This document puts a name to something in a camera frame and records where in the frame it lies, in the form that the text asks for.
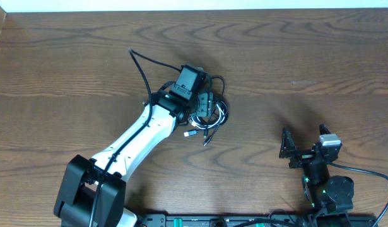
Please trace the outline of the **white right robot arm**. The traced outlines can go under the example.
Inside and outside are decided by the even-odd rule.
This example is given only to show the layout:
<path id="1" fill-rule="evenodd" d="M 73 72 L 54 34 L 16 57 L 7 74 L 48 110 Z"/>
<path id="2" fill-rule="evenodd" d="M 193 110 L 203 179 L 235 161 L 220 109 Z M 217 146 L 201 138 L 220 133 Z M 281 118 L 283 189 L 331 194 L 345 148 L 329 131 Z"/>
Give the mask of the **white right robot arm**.
<path id="1" fill-rule="evenodd" d="M 313 207 L 304 217 L 304 226 L 351 226 L 348 211 L 353 209 L 354 181 L 350 177 L 332 176 L 328 170 L 328 165 L 338 159 L 342 142 L 323 124 L 319 132 L 311 149 L 300 150 L 289 130 L 283 128 L 279 157 L 289 159 L 290 168 L 303 170 L 303 192 Z"/>

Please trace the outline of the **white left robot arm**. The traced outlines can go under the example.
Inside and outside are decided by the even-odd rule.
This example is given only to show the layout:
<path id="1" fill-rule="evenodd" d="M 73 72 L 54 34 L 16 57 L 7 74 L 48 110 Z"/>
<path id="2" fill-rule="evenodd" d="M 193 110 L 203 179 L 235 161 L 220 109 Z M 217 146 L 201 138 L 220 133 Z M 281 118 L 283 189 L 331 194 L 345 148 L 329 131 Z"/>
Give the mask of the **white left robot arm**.
<path id="1" fill-rule="evenodd" d="M 126 184 L 153 148 L 166 139 L 181 120 L 197 131 L 210 124 L 205 117 L 221 112 L 222 101 L 210 92 L 187 99 L 160 90 L 128 130 L 103 151 L 87 159 L 76 155 L 66 167 L 53 213 L 66 226 L 136 226 L 138 215 L 124 206 Z"/>

